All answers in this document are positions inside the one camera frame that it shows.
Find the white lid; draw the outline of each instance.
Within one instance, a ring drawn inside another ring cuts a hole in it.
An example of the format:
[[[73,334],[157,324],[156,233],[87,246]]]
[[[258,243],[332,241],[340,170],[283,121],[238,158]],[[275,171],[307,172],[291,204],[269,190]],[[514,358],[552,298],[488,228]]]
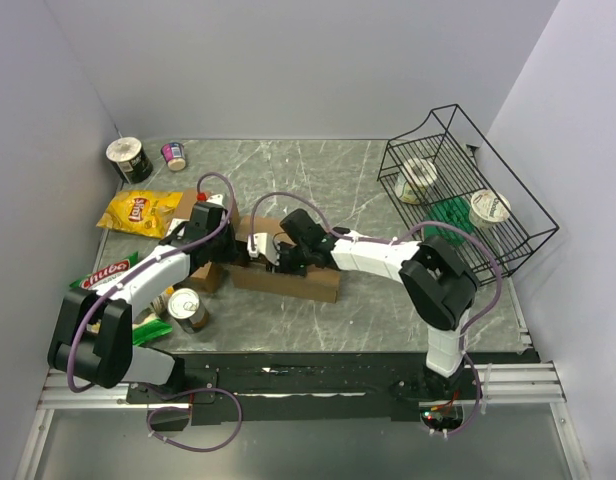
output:
[[[437,169],[427,160],[411,158],[404,165],[406,179],[417,187],[429,187],[437,181]]]
[[[479,190],[473,193],[470,206],[477,216],[488,222],[503,222],[510,217],[510,202],[501,193],[495,194],[492,190]]]
[[[186,166],[186,161],[181,157],[175,157],[168,162],[168,168],[173,172],[178,172],[179,170],[183,170]]]
[[[113,162],[127,162],[141,151],[141,142],[135,137],[118,138],[106,149],[106,156]]]
[[[168,300],[168,313],[178,320],[192,317],[199,309],[199,295],[190,288],[176,290]]]

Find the gray marble surface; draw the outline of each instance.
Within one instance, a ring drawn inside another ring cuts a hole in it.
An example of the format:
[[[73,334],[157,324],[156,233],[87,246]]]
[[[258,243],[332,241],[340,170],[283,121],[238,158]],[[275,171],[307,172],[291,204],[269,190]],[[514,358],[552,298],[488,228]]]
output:
[[[227,175],[237,192],[242,214],[261,195],[291,191],[316,203],[334,225],[366,235],[393,237],[405,227],[376,181],[385,142],[335,140],[187,140],[188,166],[173,173],[159,150],[163,141],[144,142],[155,171],[146,181],[125,189],[184,190],[208,171]],[[209,180],[204,189],[223,192]],[[269,199],[258,215],[282,218],[299,207],[294,200]],[[110,232],[100,265],[139,250],[145,255],[156,240]],[[342,272],[335,304],[239,290],[228,274],[213,295],[202,294],[209,324],[189,335],[177,325],[173,333],[151,343],[171,352],[191,351],[426,351],[426,324],[401,284],[360,272]],[[506,282],[497,307],[468,335],[473,351],[522,351],[519,323]],[[483,287],[475,309],[492,298]]]

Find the white wall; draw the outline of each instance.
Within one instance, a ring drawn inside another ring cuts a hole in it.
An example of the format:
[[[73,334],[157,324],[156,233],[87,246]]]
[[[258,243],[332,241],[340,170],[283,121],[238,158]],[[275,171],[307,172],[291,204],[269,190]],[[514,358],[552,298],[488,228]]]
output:
[[[45,5],[0,0],[0,479],[27,439],[66,285],[92,266],[115,137]]]
[[[124,133],[387,138],[460,103],[486,130],[557,0],[47,0]]]
[[[489,137],[563,228],[514,280],[593,478],[616,479],[616,0],[561,0]]]

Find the yellow chip bag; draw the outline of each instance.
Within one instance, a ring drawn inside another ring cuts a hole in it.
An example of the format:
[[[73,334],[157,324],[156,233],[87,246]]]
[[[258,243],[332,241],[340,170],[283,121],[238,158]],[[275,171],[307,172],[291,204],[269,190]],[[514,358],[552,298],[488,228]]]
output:
[[[168,230],[182,192],[127,190],[115,195],[98,227],[162,238]]]

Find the cardboard box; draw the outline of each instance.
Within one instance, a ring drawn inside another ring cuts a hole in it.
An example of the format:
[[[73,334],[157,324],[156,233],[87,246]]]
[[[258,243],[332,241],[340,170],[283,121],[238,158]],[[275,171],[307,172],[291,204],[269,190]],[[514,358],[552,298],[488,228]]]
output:
[[[255,217],[255,232],[274,235],[283,230],[277,219]],[[238,241],[246,242],[248,235],[250,235],[250,215],[241,219],[236,238]],[[285,233],[279,233],[276,240],[293,243]],[[224,268],[230,272],[232,283],[237,288],[328,303],[335,303],[339,294],[341,275],[336,270],[310,265],[306,276],[300,277],[267,272],[265,265],[257,262],[250,262],[247,266],[225,265]]]
[[[181,218],[183,220],[189,220],[192,213],[192,207],[197,203],[197,189],[191,188],[183,192],[183,196],[179,201],[179,205],[175,209],[173,218]],[[233,225],[239,225],[239,209],[237,203],[232,209],[231,222]],[[206,265],[198,269],[190,277],[188,277],[183,283],[195,290],[201,290],[207,293],[215,293],[221,285],[221,278],[223,269],[220,265],[212,262],[208,262]]]

